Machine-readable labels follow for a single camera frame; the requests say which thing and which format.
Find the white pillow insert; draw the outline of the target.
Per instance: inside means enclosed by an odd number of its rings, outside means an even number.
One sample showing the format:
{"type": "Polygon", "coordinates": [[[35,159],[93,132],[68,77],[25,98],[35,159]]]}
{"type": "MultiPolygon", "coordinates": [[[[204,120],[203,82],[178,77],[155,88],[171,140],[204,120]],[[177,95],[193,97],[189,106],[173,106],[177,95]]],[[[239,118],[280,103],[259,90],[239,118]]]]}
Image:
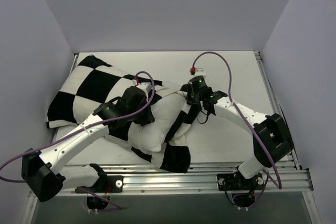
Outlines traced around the white pillow insert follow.
{"type": "Polygon", "coordinates": [[[145,126],[131,124],[128,143],[132,147],[145,154],[161,151],[165,138],[180,112],[189,113],[191,109],[185,100],[187,94],[180,88],[179,85],[168,81],[155,87],[155,93],[159,95],[159,100],[151,105],[155,121],[145,126]]]}

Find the black white checkered pillowcase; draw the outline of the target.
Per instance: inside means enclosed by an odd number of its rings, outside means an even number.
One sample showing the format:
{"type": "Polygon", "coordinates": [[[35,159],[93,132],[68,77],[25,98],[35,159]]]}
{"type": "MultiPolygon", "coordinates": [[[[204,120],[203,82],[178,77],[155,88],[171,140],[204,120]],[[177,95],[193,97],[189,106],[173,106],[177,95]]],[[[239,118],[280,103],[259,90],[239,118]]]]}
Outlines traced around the black white checkered pillowcase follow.
{"type": "MultiPolygon", "coordinates": [[[[85,57],[77,64],[52,100],[47,111],[47,128],[78,125],[99,105],[122,96],[126,88],[132,86],[133,79],[133,75],[94,55],[85,57]]],[[[154,81],[155,87],[161,86],[162,83],[160,80],[154,81]]],[[[151,105],[158,100],[159,95],[155,93],[151,105]]],[[[186,134],[199,112],[200,109],[196,105],[191,105],[189,113],[180,112],[165,138],[161,151],[157,153],[145,154],[132,147],[128,143],[128,132],[125,136],[108,134],[105,138],[132,151],[157,168],[168,172],[185,173],[191,164],[186,134]]]]}

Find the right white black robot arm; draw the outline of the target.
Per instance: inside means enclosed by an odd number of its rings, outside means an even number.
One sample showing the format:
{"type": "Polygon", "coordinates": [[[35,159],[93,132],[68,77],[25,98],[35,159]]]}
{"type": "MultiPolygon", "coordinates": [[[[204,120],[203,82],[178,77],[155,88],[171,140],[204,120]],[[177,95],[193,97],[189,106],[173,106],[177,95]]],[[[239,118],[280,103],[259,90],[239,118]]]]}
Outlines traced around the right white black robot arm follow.
{"type": "Polygon", "coordinates": [[[281,115],[266,115],[237,103],[227,93],[213,91],[203,76],[193,77],[187,85],[188,101],[202,105],[207,115],[225,118],[252,135],[253,154],[237,168],[244,180],[271,168],[292,151],[291,134],[281,115]]]}

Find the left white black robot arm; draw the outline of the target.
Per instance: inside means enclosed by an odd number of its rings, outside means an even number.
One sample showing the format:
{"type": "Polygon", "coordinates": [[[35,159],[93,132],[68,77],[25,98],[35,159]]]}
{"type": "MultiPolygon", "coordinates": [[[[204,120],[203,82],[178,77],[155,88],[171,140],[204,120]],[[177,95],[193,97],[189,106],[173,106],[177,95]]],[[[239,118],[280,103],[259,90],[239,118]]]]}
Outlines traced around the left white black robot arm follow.
{"type": "Polygon", "coordinates": [[[125,136],[132,123],[154,122],[148,101],[153,98],[149,82],[128,87],[121,97],[99,105],[89,116],[52,146],[28,153],[22,160],[22,178],[41,202],[55,197],[61,190],[75,188],[84,193],[102,193],[114,189],[107,173],[91,163],[79,168],[66,164],[96,140],[115,133],[125,136]]]}

